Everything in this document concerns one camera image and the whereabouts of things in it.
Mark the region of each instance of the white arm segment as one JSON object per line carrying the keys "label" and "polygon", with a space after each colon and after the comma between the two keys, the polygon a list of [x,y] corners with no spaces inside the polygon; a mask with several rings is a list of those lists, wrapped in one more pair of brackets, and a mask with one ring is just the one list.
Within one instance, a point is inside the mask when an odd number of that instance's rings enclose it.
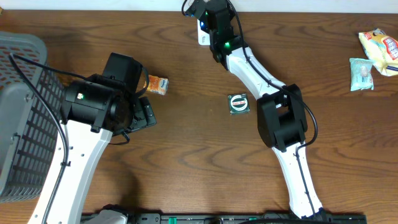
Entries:
{"label": "white arm segment", "polygon": [[[252,50],[249,47],[246,47],[246,53],[250,57],[253,65],[273,84],[282,87],[285,84],[281,81],[278,81],[275,77],[273,77],[253,56]],[[273,94],[278,92],[279,90],[269,86],[263,79],[260,77],[256,71],[247,63],[246,58],[243,54],[243,48],[236,49],[232,51],[232,54],[227,56],[227,64],[228,69],[231,73],[236,75],[250,90],[250,92],[254,95],[254,97],[258,100],[264,94]],[[299,169],[299,164],[295,157],[296,147],[298,147],[300,143],[294,144],[287,148],[287,152],[281,152],[276,148],[272,148],[272,150],[276,153],[278,160],[280,162],[280,166],[282,167],[282,171],[284,173],[285,181],[287,184],[287,188],[289,190],[289,198],[290,198],[290,209],[298,216],[309,217],[313,215],[310,202],[308,201],[307,194],[305,194],[305,187],[302,180],[302,176]],[[307,183],[308,191],[311,196],[311,201],[313,203],[315,212],[318,212],[320,208],[322,208],[322,204],[319,201],[317,194],[315,193],[315,189],[312,184],[310,171],[308,169],[307,159],[305,157],[305,148],[301,148],[298,153],[300,154],[300,161],[302,164],[302,169],[305,177],[305,181]]]}
{"label": "white arm segment", "polygon": [[[282,172],[284,173],[287,189],[289,190],[290,209],[299,218],[310,217],[313,215],[308,196],[305,193],[305,187],[303,179],[300,173],[299,164],[295,156],[296,148],[300,146],[300,143],[296,143],[293,146],[286,148],[286,152],[281,152],[276,148],[272,148],[278,157]],[[307,157],[305,155],[305,147],[298,150],[300,156],[300,162],[304,173],[305,182],[307,183],[308,192],[310,193],[311,201],[315,213],[319,212],[322,208],[322,203],[319,201],[315,189],[312,184],[311,174],[308,169]]]}
{"label": "white arm segment", "polygon": [[[97,163],[112,132],[101,129],[92,133],[88,124],[69,121],[62,125],[69,142],[70,167],[66,167],[57,194],[50,209],[48,224],[80,223],[81,212]],[[63,144],[58,134],[54,157],[42,193],[29,224],[42,223],[45,208],[58,177],[63,159]]]}
{"label": "white arm segment", "polygon": [[[285,83],[282,83],[281,81],[277,80],[275,77],[273,77],[260,63],[257,61],[257,59],[254,57],[250,47],[246,47],[246,53],[250,57],[251,62],[253,65],[268,79],[270,80],[273,84],[282,87],[285,85]],[[232,51],[232,54],[228,55],[226,58],[227,65],[228,65],[228,70],[236,75],[243,83],[246,85],[246,87],[250,90],[250,92],[253,94],[253,96],[258,100],[261,98],[264,94],[273,94],[279,90],[275,89],[272,86],[269,86],[266,81],[260,77],[259,74],[257,74],[256,71],[250,66],[250,64],[247,62],[244,54],[243,54],[243,48],[236,49]]]}

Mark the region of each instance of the blue packet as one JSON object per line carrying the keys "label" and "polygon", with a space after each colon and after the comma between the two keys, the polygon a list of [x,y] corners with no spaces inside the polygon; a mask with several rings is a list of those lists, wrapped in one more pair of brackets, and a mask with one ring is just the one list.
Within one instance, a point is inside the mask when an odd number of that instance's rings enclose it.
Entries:
{"label": "blue packet", "polygon": [[374,61],[361,58],[350,58],[351,91],[374,89],[371,70]]}

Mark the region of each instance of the yellow snack bag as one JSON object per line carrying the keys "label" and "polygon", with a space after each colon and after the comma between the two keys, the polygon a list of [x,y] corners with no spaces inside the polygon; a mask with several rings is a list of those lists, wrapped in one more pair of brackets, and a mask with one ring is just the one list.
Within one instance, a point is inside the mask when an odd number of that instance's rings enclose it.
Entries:
{"label": "yellow snack bag", "polygon": [[147,90],[160,95],[165,95],[168,85],[169,85],[168,79],[149,75],[149,85]]}
{"label": "yellow snack bag", "polygon": [[398,75],[398,42],[386,35],[383,30],[375,29],[359,33],[359,40],[374,66],[385,76]]}

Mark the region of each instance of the plastic crate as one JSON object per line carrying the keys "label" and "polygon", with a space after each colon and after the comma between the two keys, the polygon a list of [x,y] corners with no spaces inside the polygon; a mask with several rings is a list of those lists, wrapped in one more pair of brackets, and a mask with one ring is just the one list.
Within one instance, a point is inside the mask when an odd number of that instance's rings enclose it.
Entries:
{"label": "plastic crate", "polygon": [[[40,195],[53,158],[57,128],[47,110],[19,78],[10,52],[46,64],[37,37],[0,32],[0,203]],[[54,73],[16,60],[60,117],[63,86]]]}

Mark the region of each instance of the wood grain surface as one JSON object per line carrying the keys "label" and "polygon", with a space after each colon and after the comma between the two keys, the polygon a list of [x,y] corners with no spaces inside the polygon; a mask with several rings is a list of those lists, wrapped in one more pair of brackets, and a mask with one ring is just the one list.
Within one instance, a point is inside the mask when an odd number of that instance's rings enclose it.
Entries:
{"label": "wood grain surface", "polygon": [[[307,157],[323,206],[366,214],[368,223],[397,223],[398,77],[373,70],[374,91],[350,92],[349,58],[366,58],[358,32],[380,27],[398,38],[398,15],[242,13],[241,20],[258,60],[279,80],[296,83],[317,117],[319,137]],[[257,132],[254,97],[249,114],[229,115],[227,95],[248,90],[198,45],[194,19],[177,12],[4,11],[0,29],[40,37],[55,68],[102,73],[117,52],[170,80],[166,96],[147,94],[158,124],[132,134],[128,145],[106,148],[84,212],[109,203],[164,213],[289,208],[278,160]],[[308,126],[311,138],[309,118]],[[0,222],[26,223],[35,204],[1,204]]]}

